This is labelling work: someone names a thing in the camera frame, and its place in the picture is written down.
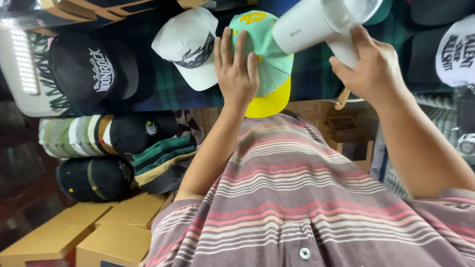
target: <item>green plaid cloth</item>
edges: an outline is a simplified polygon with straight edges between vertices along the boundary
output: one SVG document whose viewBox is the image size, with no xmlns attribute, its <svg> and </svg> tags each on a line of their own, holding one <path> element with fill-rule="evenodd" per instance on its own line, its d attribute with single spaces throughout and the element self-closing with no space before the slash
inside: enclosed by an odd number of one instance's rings
<svg viewBox="0 0 475 267">
<path fill-rule="evenodd" d="M 250 10 L 275 11 L 276 6 L 289 6 L 287 0 L 258 1 L 256 6 L 215 11 L 219 24 L 216 34 L 220 36 L 225 26 L 236 14 Z M 181 77 L 173 63 L 160 58 L 151 43 L 162 25 L 169 18 L 182 12 L 175 1 L 163 1 L 155 9 L 142 12 L 127 19 L 96 30 L 104 37 L 121 40 L 136 54 L 139 65 L 139 93 L 133 99 L 121 103 L 101 102 L 90 108 L 71 106 L 75 115 L 123 113 L 168 109 L 190 109 L 221 106 L 224 104 L 218 85 L 197 92 L 191 89 Z M 371 36 L 394 46 L 399 54 L 403 73 L 407 71 L 410 59 L 411 41 L 415 32 L 426 30 L 410 19 L 409 5 L 402 0 L 394 1 L 388 17 L 377 25 L 367 27 Z M 292 91 L 290 101 L 335 99 L 343 85 L 332 72 L 328 59 L 332 51 L 325 44 L 319 44 L 295 54 L 292 70 Z M 440 92 L 451 90 L 445 85 L 408 85 L 415 92 Z"/>
</svg>

